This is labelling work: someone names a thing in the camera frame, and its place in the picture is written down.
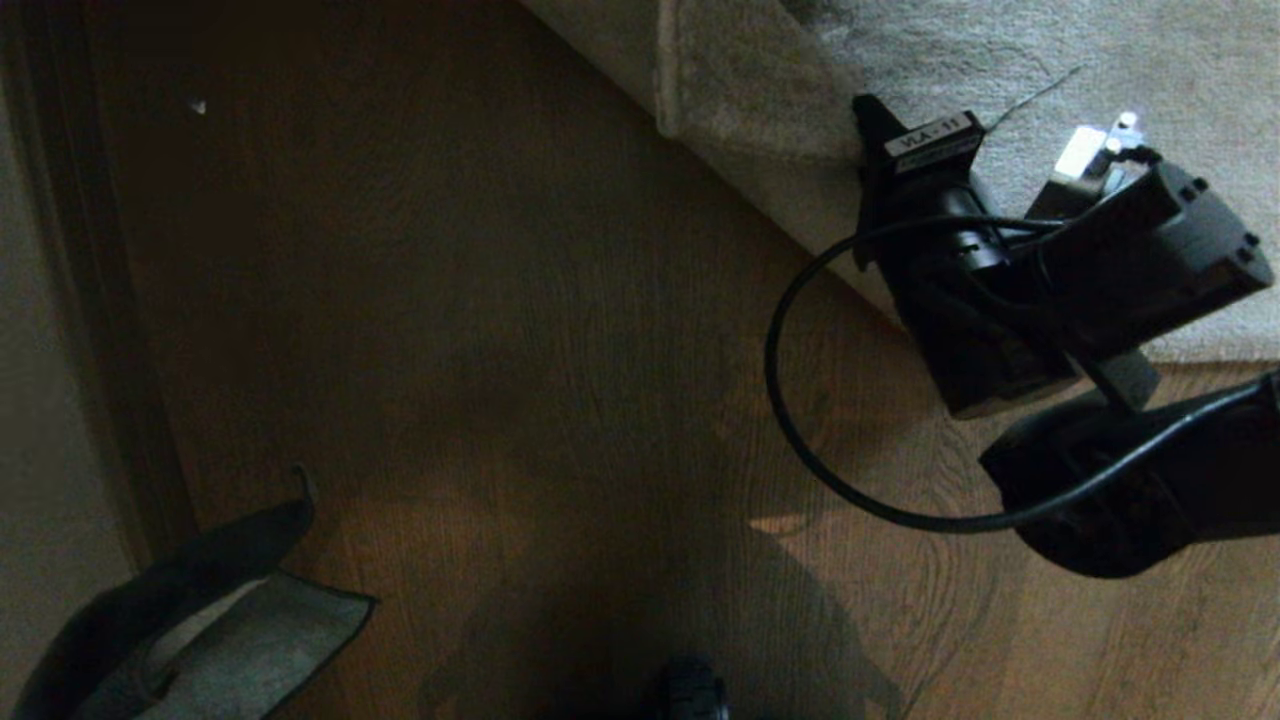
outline black object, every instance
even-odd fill
[[[1274,282],[1258,237],[1204,179],[1143,145],[1125,113],[1110,132],[1078,128],[1028,219],[998,218],[969,169],[983,137],[972,113],[906,129],[872,96],[854,111],[868,146],[861,231],[792,281],[765,340],[769,400],[806,468],[892,523],[1016,527],[1044,557],[1096,577],[1139,573],[1196,541],[1280,532],[1280,489],[1266,483],[1280,460],[1275,374],[1143,411],[1160,374],[1139,345]],[[879,265],[954,415],[1044,397],[1080,374],[1094,382],[983,455],[1005,512],[884,505],[796,429],[778,384],[782,325],[804,286],[850,250],[864,269]]]
[[[279,570],[315,515],[312,486],[296,471],[301,500],[214,528],[76,612],[14,720],[262,717],[310,682],[375,600]]]
[[[1018,534],[1064,568],[1123,578],[1193,542],[1280,533],[1280,373],[1129,416],[1087,393],[1011,427],[982,465],[1005,506],[1021,507],[1215,402],[1217,410],[1146,462]]]

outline black camera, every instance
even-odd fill
[[[1147,410],[1160,383],[1140,346],[1274,282],[1251,233],[1208,181],[1144,143],[1138,118],[1082,127],[1025,218],[1001,218],[972,172],[973,113],[906,128],[874,96],[854,101],[868,163],[859,234],[818,256],[783,295],[765,347],[778,421],[838,495],[936,532],[1016,528],[1048,560],[1128,577],[1189,543],[1280,533],[1280,373]],[[777,342],[796,293],[852,250],[879,268],[956,418],[1094,389],[1011,427],[984,454],[1005,512],[919,515],[840,479],[782,401]]]

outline wheel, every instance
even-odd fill
[[[662,682],[662,720],[728,720],[724,682],[703,657],[677,657]]]

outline white wall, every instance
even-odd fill
[[[46,643],[129,564],[81,392],[0,87],[0,716]]]

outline black plastic housing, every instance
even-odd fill
[[[1062,568],[1124,578],[1193,542],[1280,533],[1280,372],[1240,388],[1249,386],[1247,401],[1204,418],[1102,491],[1018,534]],[[1005,507],[1024,507],[1079,484],[1229,392],[1129,416],[1088,393],[1012,425],[980,462]]]
[[[1110,357],[1268,287],[1260,240],[1208,187],[1153,165],[1038,247],[1073,355]]]
[[[972,114],[954,115],[965,127],[931,138],[931,128],[946,120],[908,129],[870,96],[855,99],[854,111],[869,155],[861,229],[918,218],[998,214],[969,170],[983,137]],[[908,151],[886,150],[905,141],[911,143]],[[859,258],[864,265],[872,260],[954,416],[988,415],[1052,395],[1079,378],[1066,354],[1043,333],[979,311],[964,274],[995,284],[1034,284],[1030,275],[1009,277],[1012,259],[997,231],[904,236]]]

